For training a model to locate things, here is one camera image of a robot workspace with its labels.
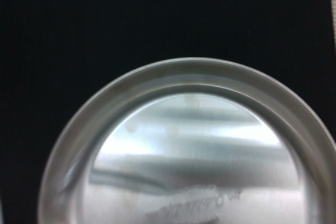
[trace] oval plate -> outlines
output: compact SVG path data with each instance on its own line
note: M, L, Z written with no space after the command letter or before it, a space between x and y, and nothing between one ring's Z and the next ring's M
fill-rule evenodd
M336 153L292 90L233 62L151 64L58 140L41 224L335 223Z

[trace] dark background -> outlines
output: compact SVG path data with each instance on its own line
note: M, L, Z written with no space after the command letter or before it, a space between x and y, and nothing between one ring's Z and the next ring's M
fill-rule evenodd
M148 63L242 63L299 94L336 137L328 0L2 1L0 194L5 224L37 223L52 147L100 88Z

